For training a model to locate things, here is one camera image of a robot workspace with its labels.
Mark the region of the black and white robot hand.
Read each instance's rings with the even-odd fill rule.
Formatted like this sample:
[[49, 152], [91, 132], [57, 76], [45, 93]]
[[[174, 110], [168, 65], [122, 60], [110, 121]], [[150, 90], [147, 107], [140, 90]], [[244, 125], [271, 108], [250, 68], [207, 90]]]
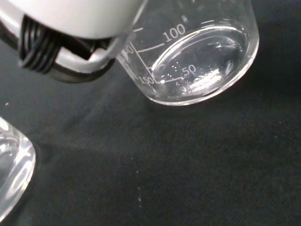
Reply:
[[102, 77], [142, 14], [145, 0], [3, 0], [0, 39], [17, 65], [65, 83]]

